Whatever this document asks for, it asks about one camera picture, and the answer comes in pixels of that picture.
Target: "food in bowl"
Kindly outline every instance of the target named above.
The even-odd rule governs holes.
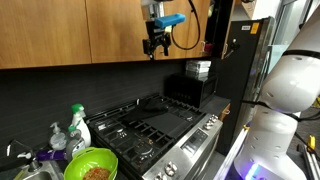
[[[83,180],[108,180],[110,171],[106,168],[91,168],[83,177]]]

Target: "gas stove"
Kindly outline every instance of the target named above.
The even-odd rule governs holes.
[[[111,149],[130,179],[185,179],[208,156],[222,123],[158,94],[86,118],[93,142]]]

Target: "oven door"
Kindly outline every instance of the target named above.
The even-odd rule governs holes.
[[[201,157],[199,158],[193,169],[188,173],[185,179],[202,180],[204,179],[204,177],[206,177],[209,162],[213,160],[213,154],[215,152],[218,139],[219,133],[217,134],[217,136],[215,136],[215,138],[213,138],[211,143],[208,144],[207,148],[205,149],[205,151],[203,151]]]

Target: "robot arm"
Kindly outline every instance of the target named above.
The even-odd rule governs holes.
[[[170,33],[165,31],[168,26],[184,22],[183,14],[164,16],[163,2],[173,0],[141,0],[143,17],[146,20],[149,39],[143,39],[143,51],[151,60],[154,60],[154,51],[158,46],[164,47],[164,55],[168,56],[171,45]]]
[[[301,112],[320,94],[320,6],[264,80],[244,145],[234,160],[243,179],[306,179],[286,152]]]

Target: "faucet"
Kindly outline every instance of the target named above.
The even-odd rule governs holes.
[[[38,162],[36,155],[33,152],[32,148],[30,146],[27,146],[27,145],[21,143],[20,141],[18,141],[16,139],[13,139],[9,142],[9,144],[7,146],[7,156],[10,155],[10,149],[11,149],[11,145],[13,143],[19,144],[20,146],[26,148],[29,151],[29,153],[31,154],[31,158],[30,158],[31,162],[29,163],[29,169],[28,169],[29,172],[34,172],[42,167],[42,164]]]

